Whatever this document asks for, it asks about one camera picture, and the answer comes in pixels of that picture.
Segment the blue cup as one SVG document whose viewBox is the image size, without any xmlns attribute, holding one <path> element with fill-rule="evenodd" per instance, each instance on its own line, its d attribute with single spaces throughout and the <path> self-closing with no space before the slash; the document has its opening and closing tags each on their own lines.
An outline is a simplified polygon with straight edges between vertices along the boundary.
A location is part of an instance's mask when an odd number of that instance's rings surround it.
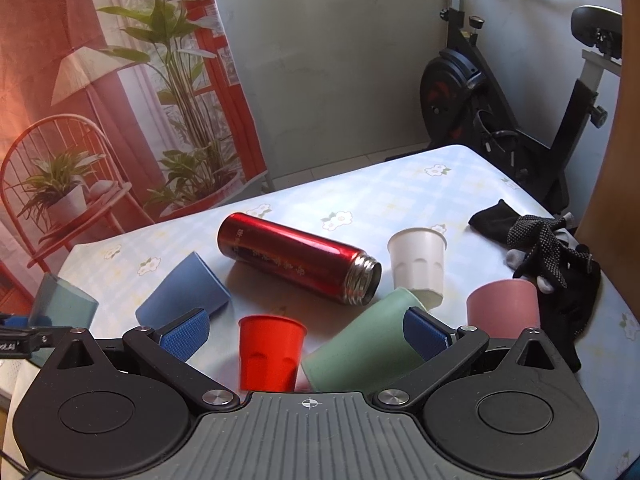
<svg viewBox="0 0 640 480">
<path fill-rule="evenodd" d="M 227 307 L 231 295 L 197 252 L 191 252 L 136 310 L 141 326 L 161 328 L 193 309 L 208 316 Z"/>
</svg>

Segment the light green cup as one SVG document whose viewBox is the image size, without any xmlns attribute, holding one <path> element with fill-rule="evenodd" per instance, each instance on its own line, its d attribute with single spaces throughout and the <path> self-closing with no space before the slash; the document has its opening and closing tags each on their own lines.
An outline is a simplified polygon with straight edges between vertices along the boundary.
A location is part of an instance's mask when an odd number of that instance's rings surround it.
<svg viewBox="0 0 640 480">
<path fill-rule="evenodd" d="M 395 289 L 305 356 L 302 369 L 310 388 L 371 394 L 423 364 L 404 336 L 404 317 L 412 307 L 425 309 L 408 289 Z"/>
</svg>

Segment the pink cup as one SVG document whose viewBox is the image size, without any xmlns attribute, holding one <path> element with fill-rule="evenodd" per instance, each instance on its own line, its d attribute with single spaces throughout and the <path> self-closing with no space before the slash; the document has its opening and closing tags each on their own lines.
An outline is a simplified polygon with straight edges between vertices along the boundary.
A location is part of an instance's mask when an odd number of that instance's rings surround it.
<svg viewBox="0 0 640 480">
<path fill-rule="evenodd" d="M 516 339 L 526 328 L 540 327 L 537 292 L 515 278 L 480 286 L 466 300 L 466 320 L 491 338 Z"/>
</svg>

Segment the white plastic cup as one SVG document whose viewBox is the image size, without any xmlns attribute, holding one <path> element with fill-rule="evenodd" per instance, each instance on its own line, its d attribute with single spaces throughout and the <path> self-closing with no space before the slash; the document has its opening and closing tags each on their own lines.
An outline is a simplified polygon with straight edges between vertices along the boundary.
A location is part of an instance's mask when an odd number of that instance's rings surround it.
<svg viewBox="0 0 640 480">
<path fill-rule="evenodd" d="M 446 238 L 431 228 L 395 233 L 387 243 L 395 288 L 412 292 L 427 310 L 444 300 Z"/>
</svg>

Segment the red plastic cup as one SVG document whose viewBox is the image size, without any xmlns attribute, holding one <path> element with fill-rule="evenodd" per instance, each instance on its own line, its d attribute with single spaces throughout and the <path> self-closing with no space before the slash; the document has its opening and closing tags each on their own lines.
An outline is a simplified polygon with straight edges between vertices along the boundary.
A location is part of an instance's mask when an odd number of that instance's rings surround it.
<svg viewBox="0 0 640 480">
<path fill-rule="evenodd" d="M 256 314 L 239 320 L 240 387 L 254 392 L 293 392 L 306 326 L 292 318 Z"/>
</svg>

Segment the teal translucent cup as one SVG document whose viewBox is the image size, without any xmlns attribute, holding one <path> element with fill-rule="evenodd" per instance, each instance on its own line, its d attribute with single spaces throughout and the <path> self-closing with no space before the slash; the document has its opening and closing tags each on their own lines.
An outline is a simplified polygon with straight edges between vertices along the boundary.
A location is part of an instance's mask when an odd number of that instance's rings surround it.
<svg viewBox="0 0 640 480">
<path fill-rule="evenodd" d="M 29 326 L 89 328 L 99 301 L 51 273 L 44 274 L 28 317 Z"/>
</svg>

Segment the checked floral tablecloth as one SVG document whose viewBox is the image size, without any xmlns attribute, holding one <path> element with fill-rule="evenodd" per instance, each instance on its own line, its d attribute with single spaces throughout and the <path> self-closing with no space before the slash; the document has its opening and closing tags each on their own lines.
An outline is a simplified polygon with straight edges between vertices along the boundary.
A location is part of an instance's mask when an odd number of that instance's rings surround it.
<svg viewBox="0 0 640 480">
<path fill-rule="evenodd" d="M 91 331 L 109 337 L 134 324 L 134 309 L 183 257 L 197 252 L 232 292 L 193 365 L 224 385 L 238 383 L 238 322 L 270 310 L 310 330 L 306 349 L 336 334 L 355 310 L 312 296 L 221 255 L 215 237 L 233 211 L 292 226 L 365 249 L 388 263 L 387 240 L 398 230 L 430 226 L 445 235 L 445 298 L 438 317 L 457 323 L 472 290 L 505 278 L 502 250 L 475 234 L 469 218 L 505 200 L 521 214 L 542 216 L 536 200 L 484 159 L 450 146 L 381 162 L 347 174 L 221 206 L 201 214 L 79 245 L 63 278 L 99 301 Z M 358 415 L 352 399 L 258 398 L 238 418 L 216 416 L 189 445 L 189 479 L 446 479 L 450 470 L 416 440 L 416 426 L 382 415 Z"/>
</svg>

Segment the red metal thermos bottle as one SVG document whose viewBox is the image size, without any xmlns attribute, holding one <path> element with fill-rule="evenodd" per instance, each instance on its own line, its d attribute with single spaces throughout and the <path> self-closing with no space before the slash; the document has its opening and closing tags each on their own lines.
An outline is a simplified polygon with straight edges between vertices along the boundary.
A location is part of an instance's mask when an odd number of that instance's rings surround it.
<svg viewBox="0 0 640 480">
<path fill-rule="evenodd" d="M 382 266 L 364 250 L 235 212 L 221 223 L 220 252 L 346 306 L 370 304 Z"/>
</svg>

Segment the black dotted glove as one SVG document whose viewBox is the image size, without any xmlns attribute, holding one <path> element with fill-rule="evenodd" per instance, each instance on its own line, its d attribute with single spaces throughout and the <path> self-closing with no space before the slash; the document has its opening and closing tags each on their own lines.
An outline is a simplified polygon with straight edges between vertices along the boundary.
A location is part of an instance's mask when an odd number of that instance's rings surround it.
<svg viewBox="0 0 640 480">
<path fill-rule="evenodd" d="M 565 217 L 518 214 L 504 200 L 473 214 L 469 226 L 506 248 L 514 278 L 538 290 L 540 327 L 574 372 L 575 344 L 588 327 L 601 285 L 601 267 L 588 246 L 570 241 Z"/>
</svg>

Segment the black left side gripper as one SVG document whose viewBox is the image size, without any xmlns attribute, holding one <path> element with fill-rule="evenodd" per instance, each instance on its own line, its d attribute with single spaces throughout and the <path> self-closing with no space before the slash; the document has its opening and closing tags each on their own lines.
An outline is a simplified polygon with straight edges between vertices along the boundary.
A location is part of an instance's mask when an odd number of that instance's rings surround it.
<svg viewBox="0 0 640 480">
<path fill-rule="evenodd" d="M 30 359 L 39 350 L 54 348 L 71 329 L 70 326 L 55 325 L 47 315 L 30 322 L 27 316 L 2 313 L 1 357 Z"/>
</svg>

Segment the brown wooden panel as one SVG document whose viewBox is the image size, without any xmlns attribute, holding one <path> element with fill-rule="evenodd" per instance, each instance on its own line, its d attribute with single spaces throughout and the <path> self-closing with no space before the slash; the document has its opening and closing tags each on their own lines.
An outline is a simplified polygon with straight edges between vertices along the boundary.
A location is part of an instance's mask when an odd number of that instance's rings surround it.
<svg viewBox="0 0 640 480">
<path fill-rule="evenodd" d="M 623 64 L 608 146 L 578 240 L 639 313 L 639 0 L 622 0 Z"/>
</svg>

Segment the black exercise bike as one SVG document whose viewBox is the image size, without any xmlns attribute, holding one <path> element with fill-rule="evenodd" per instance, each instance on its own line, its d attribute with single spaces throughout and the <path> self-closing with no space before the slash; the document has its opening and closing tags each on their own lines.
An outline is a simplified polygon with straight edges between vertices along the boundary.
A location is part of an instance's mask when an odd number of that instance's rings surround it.
<svg viewBox="0 0 640 480">
<path fill-rule="evenodd" d="M 447 0 L 420 104 L 433 148 L 462 144 L 544 208 L 579 204 L 578 148 L 605 130 L 622 69 L 620 0 Z"/>
</svg>

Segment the printed room scene tapestry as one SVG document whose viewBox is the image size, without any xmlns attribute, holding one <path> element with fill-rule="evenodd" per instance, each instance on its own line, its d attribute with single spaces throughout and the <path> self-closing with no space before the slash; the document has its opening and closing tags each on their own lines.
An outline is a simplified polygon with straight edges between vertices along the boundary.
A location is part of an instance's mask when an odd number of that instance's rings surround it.
<svg viewBox="0 0 640 480">
<path fill-rule="evenodd" d="M 269 179 L 216 0 L 1 0 L 1 309 Z"/>
</svg>

